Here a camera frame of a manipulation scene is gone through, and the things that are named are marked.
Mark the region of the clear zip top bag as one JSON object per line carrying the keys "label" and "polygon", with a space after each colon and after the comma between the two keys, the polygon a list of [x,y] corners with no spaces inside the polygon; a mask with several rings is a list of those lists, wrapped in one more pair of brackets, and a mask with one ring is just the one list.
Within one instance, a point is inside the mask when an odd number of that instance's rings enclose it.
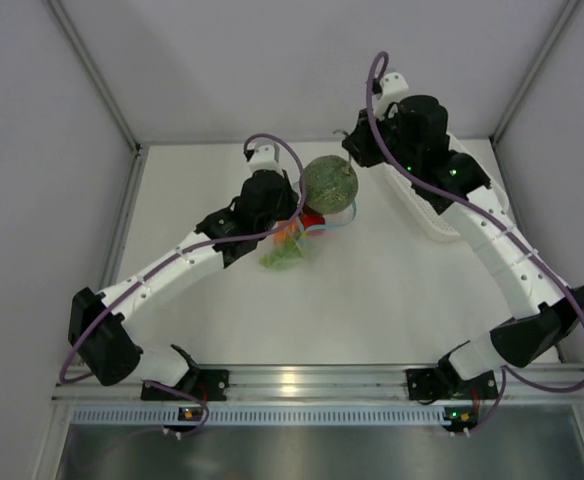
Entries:
{"label": "clear zip top bag", "polygon": [[293,224],[273,235],[270,250],[259,259],[259,265],[272,271],[285,271],[310,260],[318,251],[318,239],[328,231],[350,225],[357,213],[355,201],[337,214],[304,211]]}

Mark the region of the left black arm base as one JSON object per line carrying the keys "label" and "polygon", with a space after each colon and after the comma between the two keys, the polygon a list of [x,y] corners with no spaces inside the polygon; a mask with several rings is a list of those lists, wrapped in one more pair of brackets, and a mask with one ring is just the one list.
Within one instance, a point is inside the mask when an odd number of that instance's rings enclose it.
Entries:
{"label": "left black arm base", "polygon": [[[203,368],[197,373],[189,372],[186,379],[180,381],[173,389],[187,393],[203,402],[225,401],[229,380],[230,372],[226,369]],[[168,401],[183,400],[183,397],[145,384],[141,390],[141,399],[143,401]]]}

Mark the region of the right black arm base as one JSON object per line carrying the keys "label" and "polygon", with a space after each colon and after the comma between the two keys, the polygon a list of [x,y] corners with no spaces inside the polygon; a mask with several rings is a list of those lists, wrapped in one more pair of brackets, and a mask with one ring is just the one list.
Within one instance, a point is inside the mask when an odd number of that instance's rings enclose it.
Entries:
{"label": "right black arm base", "polygon": [[411,368],[405,371],[408,398],[423,404],[443,400],[495,400],[498,386],[493,372],[463,380],[439,368]]}

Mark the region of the red fake apple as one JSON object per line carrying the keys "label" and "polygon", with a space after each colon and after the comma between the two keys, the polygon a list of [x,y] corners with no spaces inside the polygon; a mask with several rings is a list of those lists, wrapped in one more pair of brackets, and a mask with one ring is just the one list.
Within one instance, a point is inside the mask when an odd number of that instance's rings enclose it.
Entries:
{"label": "red fake apple", "polygon": [[303,232],[309,236],[320,236],[325,231],[326,219],[322,215],[306,214],[300,216]]}

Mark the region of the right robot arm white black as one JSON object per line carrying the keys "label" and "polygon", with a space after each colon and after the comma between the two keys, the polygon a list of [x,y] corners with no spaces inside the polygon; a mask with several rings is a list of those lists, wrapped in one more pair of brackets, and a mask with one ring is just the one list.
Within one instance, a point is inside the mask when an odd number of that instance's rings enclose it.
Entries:
{"label": "right robot arm white black", "polygon": [[508,320],[438,362],[440,388],[460,397],[476,377],[524,368],[584,326],[584,286],[569,287],[540,259],[508,218],[480,163],[451,148],[447,120],[447,110],[432,96],[368,96],[342,146],[361,167],[386,163],[402,174],[471,247],[506,300]]}

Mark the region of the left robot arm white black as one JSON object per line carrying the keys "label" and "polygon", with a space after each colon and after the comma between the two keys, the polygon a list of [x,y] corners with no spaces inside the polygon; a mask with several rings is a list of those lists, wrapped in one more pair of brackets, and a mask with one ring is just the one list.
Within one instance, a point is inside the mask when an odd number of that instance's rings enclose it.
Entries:
{"label": "left robot arm white black", "polygon": [[163,385],[176,399],[191,397],[198,386],[196,362],[177,345],[142,346],[142,327],[159,306],[281,231],[282,221],[294,223],[306,190],[304,178],[294,188],[285,173],[257,170],[229,206],[206,216],[171,252],[100,292],[90,288],[77,292],[68,329],[72,353],[103,386],[136,378]]}

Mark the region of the orange fake carrot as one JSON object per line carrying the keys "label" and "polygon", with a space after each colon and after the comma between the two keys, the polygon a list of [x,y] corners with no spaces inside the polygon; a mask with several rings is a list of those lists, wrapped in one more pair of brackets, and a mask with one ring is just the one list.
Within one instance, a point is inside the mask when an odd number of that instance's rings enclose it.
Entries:
{"label": "orange fake carrot", "polygon": [[299,226],[297,223],[292,223],[288,225],[285,229],[277,232],[273,236],[273,241],[275,245],[282,245],[287,242],[294,242],[300,236]]}

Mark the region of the green fake melon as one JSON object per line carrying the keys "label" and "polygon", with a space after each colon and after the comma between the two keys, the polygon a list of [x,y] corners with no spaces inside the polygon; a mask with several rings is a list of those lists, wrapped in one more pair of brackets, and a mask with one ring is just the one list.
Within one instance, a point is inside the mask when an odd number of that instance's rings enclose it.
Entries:
{"label": "green fake melon", "polygon": [[338,155],[325,155],[304,167],[305,204],[313,211],[332,215],[344,211],[356,198],[357,174],[351,163]]}

